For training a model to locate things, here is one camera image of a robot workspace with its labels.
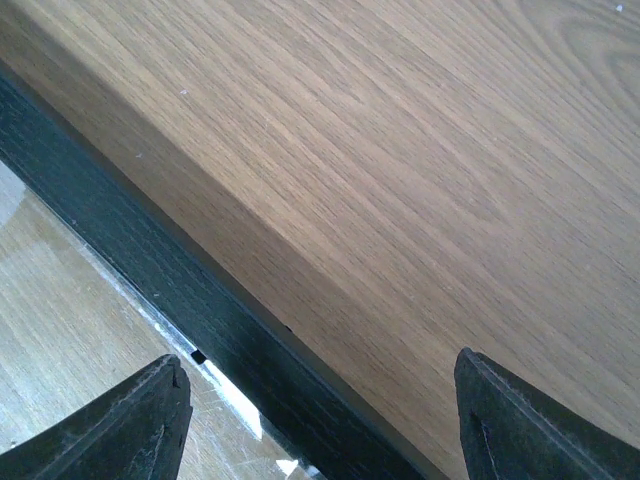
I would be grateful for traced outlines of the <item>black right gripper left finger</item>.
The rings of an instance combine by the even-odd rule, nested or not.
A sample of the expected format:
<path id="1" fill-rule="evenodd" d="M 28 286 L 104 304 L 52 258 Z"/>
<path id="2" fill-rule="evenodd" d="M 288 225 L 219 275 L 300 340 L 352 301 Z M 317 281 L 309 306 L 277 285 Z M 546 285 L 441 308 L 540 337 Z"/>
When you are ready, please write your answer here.
<path id="1" fill-rule="evenodd" d="M 180 360 L 163 355 L 1 455 L 3 479 L 175 479 L 193 408 Z"/>

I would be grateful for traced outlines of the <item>black picture frame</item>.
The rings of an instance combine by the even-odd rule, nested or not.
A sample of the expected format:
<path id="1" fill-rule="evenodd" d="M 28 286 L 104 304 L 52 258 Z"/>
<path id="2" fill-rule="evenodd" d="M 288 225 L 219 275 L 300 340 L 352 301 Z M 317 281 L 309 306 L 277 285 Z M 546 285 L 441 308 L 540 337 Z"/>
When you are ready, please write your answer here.
<path id="1" fill-rule="evenodd" d="M 440 470 L 123 176 L 1 80 L 1 157 L 330 479 L 438 479 Z"/>

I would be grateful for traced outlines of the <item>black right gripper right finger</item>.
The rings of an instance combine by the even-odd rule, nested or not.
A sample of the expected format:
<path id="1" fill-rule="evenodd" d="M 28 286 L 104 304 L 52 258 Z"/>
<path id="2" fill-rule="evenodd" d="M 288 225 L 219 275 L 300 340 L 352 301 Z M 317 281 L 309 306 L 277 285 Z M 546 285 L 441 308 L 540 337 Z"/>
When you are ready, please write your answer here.
<path id="1" fill-rule="evenodd" d="M 463 348 L 454 379 L 471 479 L 637 479 L 639 450 L 486 355 Z"/>

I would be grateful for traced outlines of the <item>clear acrylic sheet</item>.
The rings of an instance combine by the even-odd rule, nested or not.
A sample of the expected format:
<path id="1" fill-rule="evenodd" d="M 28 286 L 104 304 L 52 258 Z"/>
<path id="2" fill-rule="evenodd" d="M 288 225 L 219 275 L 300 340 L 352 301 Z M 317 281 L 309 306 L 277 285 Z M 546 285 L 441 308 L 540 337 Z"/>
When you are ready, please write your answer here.
<path id="1" fill-rule="evenodd" d="M 1 447 L 176 355 L 193 414 L 183 479 L 316 479 L 253 403 L 63 223 L 1 171 Z"/>

